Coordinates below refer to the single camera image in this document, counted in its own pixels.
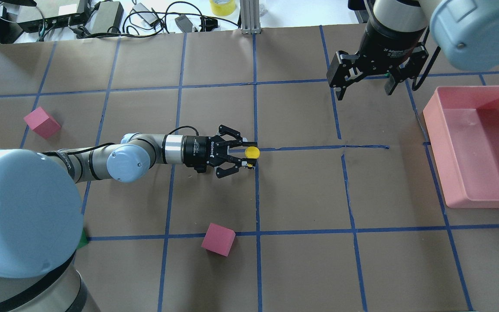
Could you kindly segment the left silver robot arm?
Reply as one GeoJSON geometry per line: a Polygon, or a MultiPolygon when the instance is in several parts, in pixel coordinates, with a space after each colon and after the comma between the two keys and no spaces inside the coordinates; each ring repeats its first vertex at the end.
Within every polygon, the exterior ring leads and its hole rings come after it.
{"type": "Polygon", "coordinates": [[[84,223],[78,182],[134,182],[177,164],[224,178],[254,169],[259,154],[224,125],[214,136],[127,133],[94,147],[0,149],[0,312],[99,312],[72,263],[84,223]]]}

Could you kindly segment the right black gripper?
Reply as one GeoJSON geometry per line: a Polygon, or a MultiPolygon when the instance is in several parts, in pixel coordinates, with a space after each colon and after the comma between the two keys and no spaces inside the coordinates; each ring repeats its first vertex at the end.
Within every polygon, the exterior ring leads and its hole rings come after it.
{"type": "Polygon", "coordinates": [[[418,30],[403,32],[369,20],[358,51],[335,52],[327,69],[327,83],[335,88],[337,101],[344,99],[348,87],[369,76],[390,71],[392,75],[384,85],[388,96],[402,81],[417,78],[428,58],[428,51],[420,41],[425,30],[425,26],[420,26],[418,30]]]}

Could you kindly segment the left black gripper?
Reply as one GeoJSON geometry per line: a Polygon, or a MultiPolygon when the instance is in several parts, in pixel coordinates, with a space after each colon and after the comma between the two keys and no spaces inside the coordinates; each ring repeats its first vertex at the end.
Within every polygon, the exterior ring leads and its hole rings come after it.
{"type": "Polygon", "coordinates": [[[219,179],[236,174],[241,169],[254,170],[257,160],[252,158],[234,160],[233,165],[226,169],[219,167],[231,162],[227,160],[228,150],[234,147],[258,147],[258,143],[250,142],[240,132],[225,125],[220,125],[217,134],[212,137],[183,136],[182,164],[199,173],[206,172],[208,167],[216,167],[214,175],[219,179]]]}

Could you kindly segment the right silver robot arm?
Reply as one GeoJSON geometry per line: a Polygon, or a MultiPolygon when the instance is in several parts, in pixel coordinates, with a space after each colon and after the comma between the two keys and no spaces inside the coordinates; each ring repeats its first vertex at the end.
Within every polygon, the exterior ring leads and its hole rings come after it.
{"type": "Polygon", "coordinates": [[[462,71],[499,66],[499,0],[350,0],[348,7],[369,18],[358,51],[337,51],[330,62],[327,83],[338,100],[369,76],[388,75],[387,95],[406,79],[416,90],[440,53],[462,71]]]}

